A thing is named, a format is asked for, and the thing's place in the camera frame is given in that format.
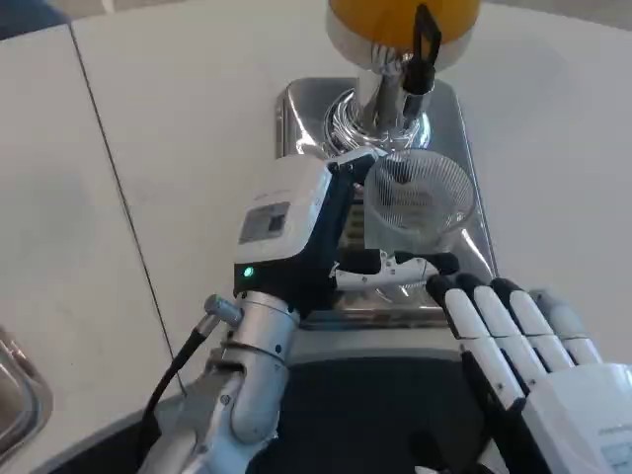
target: stainless steel sink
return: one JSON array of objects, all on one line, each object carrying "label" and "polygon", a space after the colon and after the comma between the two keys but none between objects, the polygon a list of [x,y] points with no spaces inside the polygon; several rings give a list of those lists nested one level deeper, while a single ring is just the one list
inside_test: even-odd
[{"label": "stainless steel sink", "polygon": [[33,439],[51,412],[48,385],[0,326],[0,467]]}]

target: black handle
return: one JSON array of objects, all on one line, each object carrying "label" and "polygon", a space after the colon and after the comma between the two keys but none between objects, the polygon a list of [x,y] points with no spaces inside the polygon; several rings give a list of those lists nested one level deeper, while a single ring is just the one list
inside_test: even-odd
[{"label": "black handle", "polygon": [[422,52],[422,39],[426,38],[430,43],[430,52],[425,59],[429,64],[435,65],[438,57],[438,49],[441,46],[441,30],[435,22],[433,14],[425,4],[420,4],[415,13],[415,26],[413,38],[413,54],[424,59]]},{"label": "black handle", "polygon": [[[423,39],[429,44],[428,57],[423,56]],[[413,28],[413,57],[406,66],[404,89],[411,94],[423,95],[435,84],[435,62],[441,46],[441,31],[425,4],[417,7]]]}]

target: white robotic hand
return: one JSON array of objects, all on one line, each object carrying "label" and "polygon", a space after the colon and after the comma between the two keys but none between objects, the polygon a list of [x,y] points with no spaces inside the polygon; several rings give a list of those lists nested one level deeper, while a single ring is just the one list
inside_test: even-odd
[{"label": "white robotic hand", "polygon": [[512,474],[632,473],[632,371],[602,363],[570,308],[503,278],[433,276],[427,290]]}]

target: robot finger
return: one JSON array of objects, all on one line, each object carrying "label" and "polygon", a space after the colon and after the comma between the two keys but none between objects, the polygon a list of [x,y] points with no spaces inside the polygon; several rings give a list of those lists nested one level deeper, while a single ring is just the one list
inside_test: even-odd
[{"label": "robot finger", "polygon": [[562,342],[553,333],[553,329],[526,291],[506,278],[495,278],[491,287],[509,310],[547,371],[575,366]]},{"label": "robot finger", "polygon": [[573,309],[546,289],[536,289],[529,294],[576,364],[602,362],[601,355]]},{"label": "robot finger", "polygon": [[479,400],[491,395],[508,410],[524,397],[524,392],[465,291],[439,275],[428,280],[426,290],[443,308],[452,334],[460,343],[464,369]]},{"label": "robot finger", "polygon": [[547,374],[535,350],[492,288],[470,274],[459,275],[456,284],[478,309],[501,353],[509,361],[520,387],[528,394]]}]

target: robotic hand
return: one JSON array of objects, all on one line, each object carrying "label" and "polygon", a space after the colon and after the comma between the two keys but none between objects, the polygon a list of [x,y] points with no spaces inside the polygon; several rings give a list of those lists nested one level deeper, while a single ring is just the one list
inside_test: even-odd
[{"label": "robotic hand", "polygon": [[329,161],[302,155],[271,163],[239,235],[236,302],[216,295],[207,300],[206,315],[152,394],[141,433],[170,378],[219,321],[230,331],[188,388],[179,420],[153,445],[140,473],[244,473],[276,436],[285,361],[301,318],[331,308],[339,291],[458,271],[451,254],[339,251],[355,184],[363,183],[379,153],[359,148]]},{"label": "robotic hand", "polygon": [[425,280],[512,473],[632,473],[632,372],[601,363],[566,306],[505,279],[490,286],[469,275],[448,279],[458,271],[450,254],[340,253],[354,185],[377,153],[360,148],[327,162],[302,155],[271,163],[239,236],[236,301],[207,300],[144,421],[213,328],[223,321],[230,331],[139,472],[245,473],[276,436],[285,362],[301,318],[331,308],[338,291]]},{"label": "robotic hand", "polygon": [[568,306],[503,278],[432,276],[427,290],[512,474],[632,473],[632,371],[602,363]]}]

